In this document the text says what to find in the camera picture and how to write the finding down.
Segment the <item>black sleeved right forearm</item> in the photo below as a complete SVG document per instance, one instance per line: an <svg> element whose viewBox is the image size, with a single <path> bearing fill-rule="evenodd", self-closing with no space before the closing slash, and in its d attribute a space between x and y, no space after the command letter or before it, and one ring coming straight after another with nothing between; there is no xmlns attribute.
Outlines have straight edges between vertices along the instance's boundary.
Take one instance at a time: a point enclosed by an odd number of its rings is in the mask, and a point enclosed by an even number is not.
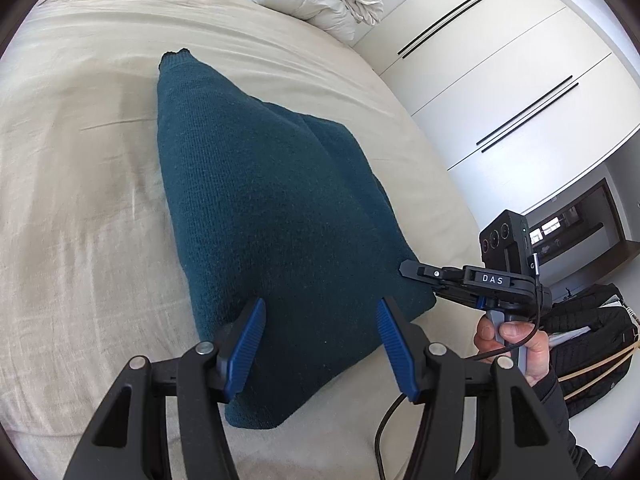
<svg viewBox="0 0 640 480"><path fill-rule="evenodd" d="M567 453L576 469L578 478L584 480L611 478L611 468L599 466L589 452L576 443L574 434L570 432L567 407L558 378L552 367L549 368L548 374L544 378L533 385L533 390L566 444Z"/></svg>

